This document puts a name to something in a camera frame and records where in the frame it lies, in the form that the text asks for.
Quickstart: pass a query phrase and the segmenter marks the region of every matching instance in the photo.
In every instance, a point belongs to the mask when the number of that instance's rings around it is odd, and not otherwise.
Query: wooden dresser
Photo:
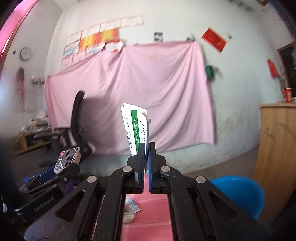
[[[261,217],[271,223],[296,188],[296,104],[263,104],[260,112],[260,145],[253,179],[265,192]]]

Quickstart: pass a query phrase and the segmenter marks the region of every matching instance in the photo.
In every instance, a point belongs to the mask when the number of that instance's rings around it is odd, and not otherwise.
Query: pink bedsheet
[[[197,42],[126,46],[99,52],[46,78],[51,125],[69,126],[85,91],[81,126],[97,154],[129,154],[120,105],[146,108],[158,152],[214,142],[202,50]]]
[[[144,192],[129,194],[142,210],[133,222],[123,224],[121,241],[173,240],[167,195],[151,195],[148,188],[148,175],[145,175]]]

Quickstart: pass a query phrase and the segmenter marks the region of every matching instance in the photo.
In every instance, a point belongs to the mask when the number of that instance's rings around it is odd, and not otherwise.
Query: wall clock
[[[20,52],[20,59],[22,61],[26,61],[30,58],[31,56],[31,49],[29,47],[24,47],[21,52]]]

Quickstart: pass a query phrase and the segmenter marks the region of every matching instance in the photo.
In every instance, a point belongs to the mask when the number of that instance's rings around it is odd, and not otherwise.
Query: blue chair
[[[258,183],[235,176],[221,177],[211,182],[254,219],[260,216],[264,206],[264,191]]]

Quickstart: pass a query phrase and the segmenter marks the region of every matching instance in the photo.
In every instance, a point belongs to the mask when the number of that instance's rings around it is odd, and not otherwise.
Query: red cup
[[[291,103],[292,102],[292,89],[288,88],[288,89],[283,89],[284,94],[285,94],[285,98],[284,101],[286,103]]]

